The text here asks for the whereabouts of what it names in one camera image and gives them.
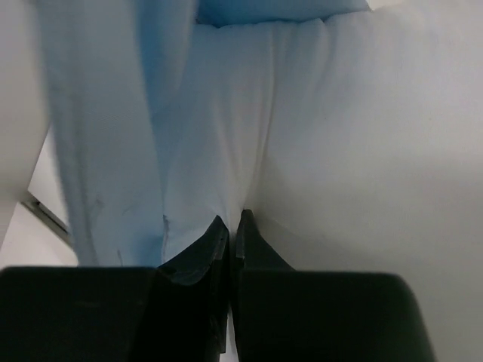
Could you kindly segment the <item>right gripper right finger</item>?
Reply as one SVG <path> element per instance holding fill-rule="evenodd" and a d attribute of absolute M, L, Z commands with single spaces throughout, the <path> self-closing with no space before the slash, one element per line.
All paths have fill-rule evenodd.
<path fill-rule="evenodd" d="M 243 210 L 234 242 L 235 270 L 293 270 L 266 242 L 251 210 Z"/>

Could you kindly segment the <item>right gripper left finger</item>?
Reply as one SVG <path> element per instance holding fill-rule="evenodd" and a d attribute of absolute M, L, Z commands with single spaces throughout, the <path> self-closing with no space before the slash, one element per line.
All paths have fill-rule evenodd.
<path fill-rule="evenodd" d="M 229 231 L 216 216 L 200 238 L 158 270 L 175 284 L 197 284 L 214 265 L 223 262 L 228 243 Z"/>

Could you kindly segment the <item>white pillow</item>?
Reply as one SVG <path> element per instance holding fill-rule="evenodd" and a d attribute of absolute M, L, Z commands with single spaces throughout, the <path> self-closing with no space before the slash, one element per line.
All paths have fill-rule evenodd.
<path fill-rule="evenodd" d="M 305 266 L 482 266 L 480 1 L 197 25 L 155 129 L 166 257 L 250 208 Z"/>

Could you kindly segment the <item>light blue pillowcase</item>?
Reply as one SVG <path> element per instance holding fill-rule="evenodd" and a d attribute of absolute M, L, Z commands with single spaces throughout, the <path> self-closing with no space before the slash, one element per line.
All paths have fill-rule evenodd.
<path fill-rule="evenodd" d="M 368 1 L 37 1 L 80 265 L 157 266 L 253 199 L 278 83 Z"/>

